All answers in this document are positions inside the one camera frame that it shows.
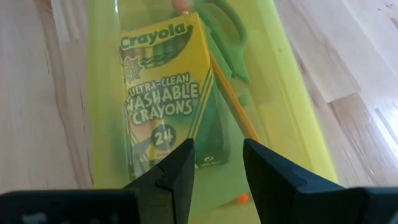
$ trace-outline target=crayola crayon box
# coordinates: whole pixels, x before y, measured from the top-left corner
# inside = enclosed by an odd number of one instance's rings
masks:
[[[219,93],[198,14],[122,32],[120,40],[130,176],[187,138],[195,140],[197,167],[226,162]]]

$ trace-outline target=orange object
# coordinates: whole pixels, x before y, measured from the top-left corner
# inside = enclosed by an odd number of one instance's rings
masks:
[[[173,8],[180,13],[187,12],[189,9],[186,0],[172,0],[172,4]]]
[[[250,200],[250,197],[248,194],[244,194],[244,195],[238,197],[236,200],[238,201],[238,203],[246,203]]]

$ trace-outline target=star badge on box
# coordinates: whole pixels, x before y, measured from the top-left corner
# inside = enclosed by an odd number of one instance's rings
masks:
[[[139,58],[126,57],[123,62],[124,82],[130,84],[132,81],[141,79],[139,75],[144,67],[139,64]]]

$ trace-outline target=green scissors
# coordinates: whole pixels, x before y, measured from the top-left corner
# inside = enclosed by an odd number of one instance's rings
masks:
[[[198,0],[195,8],[210,29],[211,37],[231,69],[232,76],[249,83],[250,78],[244,61],[248,33],[239,15],[224,0]]]

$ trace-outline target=wooden floor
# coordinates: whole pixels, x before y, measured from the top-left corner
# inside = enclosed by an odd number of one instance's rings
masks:
[[[398,1],[275,2],[342,184],[398,185]],[[86,10],[0,1],[0,192],[92,187]]]

